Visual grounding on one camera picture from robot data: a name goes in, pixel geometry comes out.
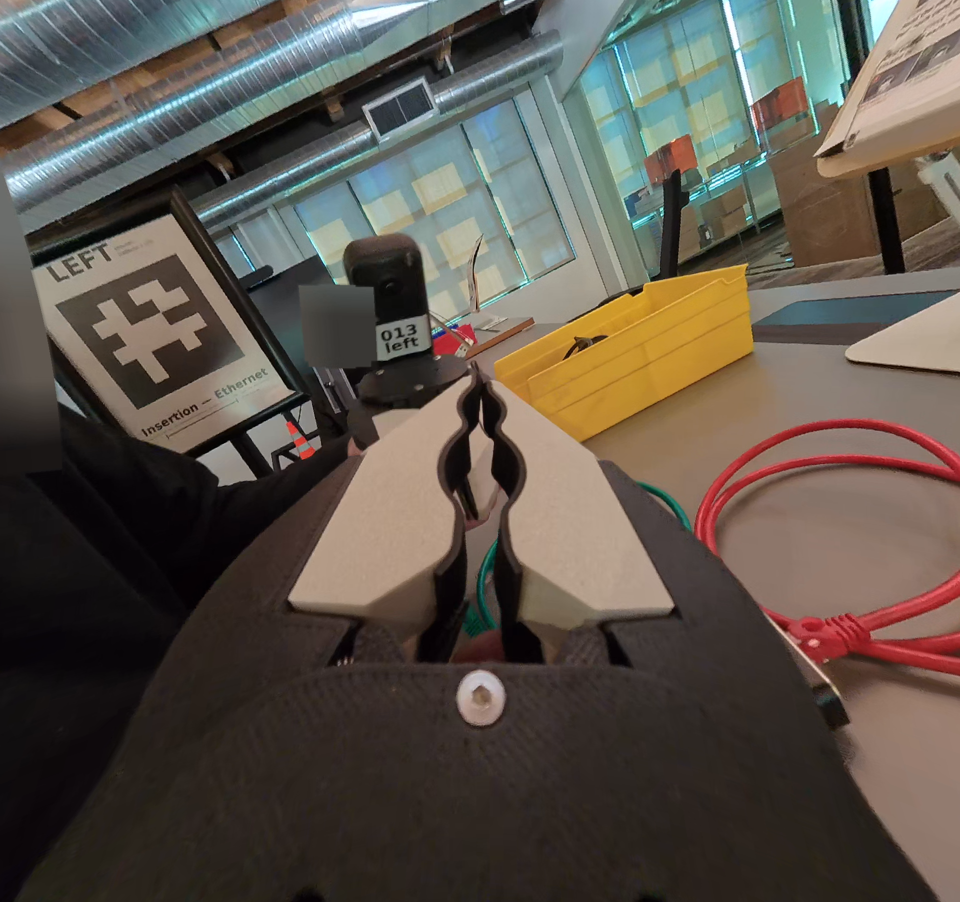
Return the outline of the yellow plastic bin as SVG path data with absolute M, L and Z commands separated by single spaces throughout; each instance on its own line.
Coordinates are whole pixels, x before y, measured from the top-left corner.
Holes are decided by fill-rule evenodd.
M 495 377 L 582 443 L 750 355 L 746 273 L 647 283 L 498 359 Z

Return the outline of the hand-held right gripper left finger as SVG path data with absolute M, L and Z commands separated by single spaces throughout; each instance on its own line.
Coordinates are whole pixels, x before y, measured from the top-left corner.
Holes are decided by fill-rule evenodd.
M 288 596 L 371 623 L 444 663 L 467 610 L 468 523 L 481 520 L 480 376 L 404 414 L 366 449 Z

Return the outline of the framed marker sign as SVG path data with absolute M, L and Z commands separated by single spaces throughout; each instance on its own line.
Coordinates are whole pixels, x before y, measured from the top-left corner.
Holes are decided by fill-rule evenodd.
M 307 400 L 178 188 L 28 246 L 57 378 L 97 420 L 197 457 Z

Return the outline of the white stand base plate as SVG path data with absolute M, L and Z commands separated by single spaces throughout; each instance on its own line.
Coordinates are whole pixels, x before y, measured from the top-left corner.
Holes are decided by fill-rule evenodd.
M 955 293 L 846 349 L 849 363 L 959 374 L 959 294 Z

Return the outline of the white vent grille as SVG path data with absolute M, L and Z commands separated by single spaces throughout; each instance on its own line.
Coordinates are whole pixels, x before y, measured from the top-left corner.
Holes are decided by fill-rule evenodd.
M 424 77 L 366 103 L 362 111 L 377 144 L 400 138 L 439 114 L 434 93 Z

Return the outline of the wooden instruction board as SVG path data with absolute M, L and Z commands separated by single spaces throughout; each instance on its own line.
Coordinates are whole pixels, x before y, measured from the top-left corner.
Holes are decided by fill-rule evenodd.
M 959 0 L 898 0 L 816 153 L 826 179 L 946 151 L 959 140 Z

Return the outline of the large cardboard box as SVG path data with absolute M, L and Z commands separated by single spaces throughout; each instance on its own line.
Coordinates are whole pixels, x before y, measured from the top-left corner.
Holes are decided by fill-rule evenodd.
M 866 176 L 823 178 L 814 154 L 825 131 L 775 154 L 771 159 L 786 237 L 795 267 L 877 256 L 881 252 L 873 201 Z M 889 168 L 901 240 L 947 218 L 934 192 L 913 163 Z

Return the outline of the black ethernet port box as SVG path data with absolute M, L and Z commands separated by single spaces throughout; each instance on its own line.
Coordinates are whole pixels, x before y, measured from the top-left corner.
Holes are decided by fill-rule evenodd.
M 826 725 L 832 731 L 848 726 L 850 718 L 844 701 L 824 668 L 803 651 L 800 642 L 784 626 L 774 620 L 771 624 L 786 644 Z

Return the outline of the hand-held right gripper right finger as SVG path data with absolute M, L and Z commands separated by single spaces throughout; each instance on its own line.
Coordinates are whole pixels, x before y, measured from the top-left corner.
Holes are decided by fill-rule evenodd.
M 510 661 L 552 661 L 570 632 L 668 617 L 675 602 L 596 456 L 503 383 L 484 388 L 505 496 L 493 581 Z

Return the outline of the person's left forearm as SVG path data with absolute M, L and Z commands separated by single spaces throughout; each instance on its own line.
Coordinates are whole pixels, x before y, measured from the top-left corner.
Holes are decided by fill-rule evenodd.
M 162 452 L 150 475 L 159 523 L 150 544 L 176 592 L 195 606 L 223 571 L 280 515 L 363 451 L 343 437 L 280 473 L 222 486 L 196 460 Z

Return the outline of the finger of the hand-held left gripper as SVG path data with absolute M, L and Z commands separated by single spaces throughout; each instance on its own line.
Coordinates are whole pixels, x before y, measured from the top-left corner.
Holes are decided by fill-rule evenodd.
M 418 416 L 422 408 L 394 408 L 372 417 L 373 431 L 377 436 L 366 450 L 374 456 L 418 455 L 421 451 L 421 424 Z
M 468 520 L 486 520 L 500 493 L 492 473 L 495 445 L 484 432 L 471 433 L 468 445 L 470 469 L 462 483 L 462 508 Z

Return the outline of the black metal pole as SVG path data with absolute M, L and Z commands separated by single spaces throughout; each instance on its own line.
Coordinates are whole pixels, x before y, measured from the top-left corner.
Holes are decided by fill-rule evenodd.
M 871 30 L 867 0 L 836 0 L 849 80 L 857 79 L 866 63 Z M 887 167 L 868 174 L 873 220 L 885 274 L 906 271 L 903 243 L 896 212 L 894 190 Z

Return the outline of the orange storage crate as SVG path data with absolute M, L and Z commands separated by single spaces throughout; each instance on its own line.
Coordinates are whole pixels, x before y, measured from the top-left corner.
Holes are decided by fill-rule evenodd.
M 810 102 L 803 78 L 795 77 L 775 87 L 754 101 L 750 111 L 754 126 L 762 134 L 792 118 L 807 116 Z
M 644 159 L 644 169 L 651 185 L 661 185 L 678 171 L 696 170 L 697 155 L 690 134 L 667 142 Z

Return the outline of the person's black jacket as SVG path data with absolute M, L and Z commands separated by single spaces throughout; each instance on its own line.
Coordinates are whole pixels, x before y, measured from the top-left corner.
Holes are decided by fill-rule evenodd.
M 78 811 L 235 554 L 202 464 L 59 415 L 61 466 L 2 478 L 2 900 Z

